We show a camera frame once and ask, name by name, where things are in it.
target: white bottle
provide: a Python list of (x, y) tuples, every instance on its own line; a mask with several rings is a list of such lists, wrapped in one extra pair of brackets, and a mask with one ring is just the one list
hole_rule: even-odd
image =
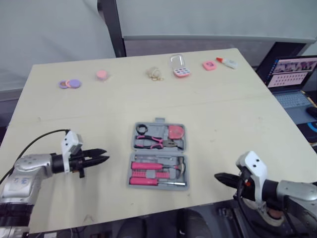
[(230, 67), (230, 68), (236, 68), (238, 66), (238, 64), (230, 59), (223, 59), (223, 58), (216, 58), (217, 61), (219, 61), (220, 63), (223, 63), (224, 65)]

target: gray tool case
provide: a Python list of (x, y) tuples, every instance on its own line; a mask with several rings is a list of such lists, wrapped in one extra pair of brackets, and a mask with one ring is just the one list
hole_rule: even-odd
[[(177, 144), (177, 147), (163, 147), (162, 149), (152, 148), (135, 148), (135, 145), (141, 146), (151, 146), (155, 145), (158, 142), (146, 139), (138, 139), (138, 134), (136, 128), (138, 125), (144, 124), (148, 130), (144, 135), (160, 137), (164, 141), (169, 140), (169, 130), (170, 125), (177, 125), (184, 129), (185, 133), (181, 139), (175, 139), (173, 142)], [(129, 161), (129, 171), (128, 171), (128, 186), (134, 188), (146, 188), (146, 189), (161, 189), (161, 190), (188, 190), (189, 181), (188, 181), (188, 166), (187, 166), (187, 156), (183, 154), (186, 150), (186, 130), (185, 126), (182, 124), (174, 123), (165, 123), (164, 118), (156, 118), (155, 122), (138, 122), (135, 124), (132, 137), (132, 148), (134, 152), (131, 154)], [(174, 168), (179, 165), (179, 161), (183, 160), (185, 170), (182, 175), (180, 175), (180, 170)], [(161, 170), (143, 170), (143, 169), (132, 169), (133, 162), (140, 163), (158, 163), (163, 164), (163, 169)], [(157, 185), (134, 185), (130, 184), (130, 179), (132, 178), (147, 178), (147, 179), (158, 179)], [(174, 185), (174, 184), (165, 184), (160, 182), (179, 182), (185, 183), (185, 185)]]

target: hammer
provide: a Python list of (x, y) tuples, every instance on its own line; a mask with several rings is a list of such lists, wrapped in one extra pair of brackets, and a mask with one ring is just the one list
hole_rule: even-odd
[(185, 164), (184, 157), (178, 157), (178, 165), (164, 165), (159, 163), (140, 163), (140, 162), (132, 162), (131, 169), (133, 170), (162, 170), (165, 168), (174, 168), (179, 170), (179, 175), (177, 178), (181, 177), (185, 172)]

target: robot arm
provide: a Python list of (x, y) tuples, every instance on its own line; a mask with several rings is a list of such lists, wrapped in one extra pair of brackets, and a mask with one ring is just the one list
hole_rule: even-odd
[(85, 167), (100, 164), (109, 158), (101, 155), (105, 150), (82, 151), (81, 146), (80, 136), (69, 131), (62, 141), (62, 155), (27, 155), (15, 162), (14, 170), (0, 195), (0, 238), (28, 237), (30, 216), (42, 180), (65, 171), (78, 171), (82, 178)]
[(215, 178), (237, 189), (239, 189), (239, 180), (243, 178), (242, 197), (255, 201), (259, 208), (265, 201), (269, 208), (286, 210), (307, 227), (311, 237), (316, 237), (316, 183), (267, 180), (266, 166), (253, 151), (242, 155), (236, 165), (242, 171), (241, 176), (219, 173), (215, 175)]

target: pliers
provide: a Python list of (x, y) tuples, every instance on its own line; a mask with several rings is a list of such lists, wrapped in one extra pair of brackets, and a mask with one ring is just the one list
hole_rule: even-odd
[(152, 140), (157, 142), (157, 144), (154, 145), (134, 145), (134, 148), (139, 149), (163, 149), (163, 147), (177, 147), (178, 149), (183, 149), (180, 146), (178, 146), (174, 141), (172, 140), (163, 140), (161, 137), (154, 137), (150, 135), (138, 135), (135, 137), (137, 140)]

